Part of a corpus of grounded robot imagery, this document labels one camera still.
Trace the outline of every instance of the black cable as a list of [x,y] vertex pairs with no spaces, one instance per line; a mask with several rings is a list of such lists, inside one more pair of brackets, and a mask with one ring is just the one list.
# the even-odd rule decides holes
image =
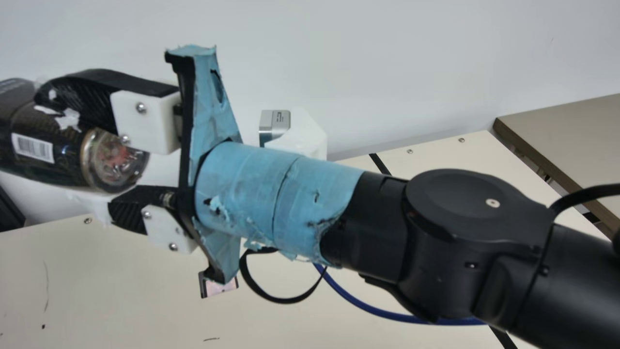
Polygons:
[[584,202],[592,201],[606,196],[620,195],[620,183],[616,184],[604,184],[601,186],[594,186],[579,191],[575,191],[572,194],[568,194],[561,197],[556,202],[549,206],[549,209],[559,215],[562,211],[570,209],[571,207]]
[[392,174],[389,172],[389,170],[387,169],[386,165],[383,163],[383,161],[381,161],[381,158],[379,157],[379,155],[372,153],[372,154],[368,154],[370,156],[370,158],[373,160],[374,164],[377,166],[377,168],[379,169],[379,171],[384,174],[384,175],[388,175],[391,176]]
[[504,331],[498,330],[493,326],[489,326],[493,334],[500,341],[504,349],[517,349],[516,344],[510,339],[510,336]]
[[304,292],[303,294],[300,294],[297,297],[292,297],[292,298],[273,297],[270,294],[267,294],[267,292],[263,291],[263,289],[260,288],[260,286],[256,283],[256,281],[254,281],[254,279],[252,278],[252,275],[250,275],[250,271],[247,269],[247,256],[264,255],[266,253],[274,253],[277,251],[278,249],[275,247],[263,247],[258,251],[247,249],[246,252],[241,256],[241,259],[239,259],[239,271],[241,272],[241,276],[243,276],[243,280],[246,281],[246,284],[250,287],[252,291],[254,291],[254,293],[256,293],[257,295],[259,295],[260,297],[268,301],[272,301],[278,304],[299,303],[303,301],[304,299],[308,298],[314,292],[314,290],[317,288],[321,280],[323,280],[323,276],[325,275],[325,271],[327,271],[327,268],[325,268],[325,270],[321,273],[321,277],[319,277],[319,279],[314,283],[314,285],[312,285],[312,287],[308,289],[306,292]]

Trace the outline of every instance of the table surface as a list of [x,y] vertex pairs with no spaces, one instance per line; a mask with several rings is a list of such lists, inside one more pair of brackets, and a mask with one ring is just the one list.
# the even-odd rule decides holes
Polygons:
[[[463,168],[503,178],[550,204],[559,196],[488,132],[382,152],[394,176]],[[376,171],[368,156],[341,161]],[[353,307],[325,283],[307,300],[276,305],[240,288],[200,299],[206,258],[152,246],[147,238],[88,216],[0,233],[0,348],[501,348],[486,326],[439,327],[384,320]],[[577,211],[557,220],[602,237]],[[314,268],[280,255],[249,258],[274,296],[294,296]],[[404,312],[357,274],[332,270],[352,294]],[[515,339],[519,348],[531,346]]]
[[[573,192],[620,182],[619,111],[620,94],[614,94],[503,116],[494,128]],[[588,208],[612,230],[620,228],[620,197],[598,202],[602,207]]]

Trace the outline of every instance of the white wall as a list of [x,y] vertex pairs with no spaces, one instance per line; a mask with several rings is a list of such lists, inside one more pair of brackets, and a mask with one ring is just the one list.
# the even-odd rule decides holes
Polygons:
[[0,0],[0,79],[101,67],[173,80],[165,48],[217,44],[246,142],[261,109],[301,106],[343,158],[620,92],[619,13],[616,0]]

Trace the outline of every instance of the sticker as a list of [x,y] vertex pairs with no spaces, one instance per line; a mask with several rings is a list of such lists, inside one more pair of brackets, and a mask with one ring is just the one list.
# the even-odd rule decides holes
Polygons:
[[228,284],[222,285],[218,284],[215,281],[206,280],[206,296],[212,297],[216,294],[224,293],[226,291],[232,291],[234,289],[239,288],[239,282],[237,281],[237,277],[235,276]]
[[11,140],[16,154],[54,163],[54,145],[52,143],[18,134],[11,134]]

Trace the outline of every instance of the white bracket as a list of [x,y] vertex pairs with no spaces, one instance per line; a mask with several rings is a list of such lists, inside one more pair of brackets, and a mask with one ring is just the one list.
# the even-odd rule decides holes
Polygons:
[[167,155],[179,148],[173,107],[181,94],[146,96],[129,91],[110,95],[118,135],[125,145],[145,152]]
[[148,205],[142,209],[142,217],[153,245],[188,255],[198,246],[165,208]]

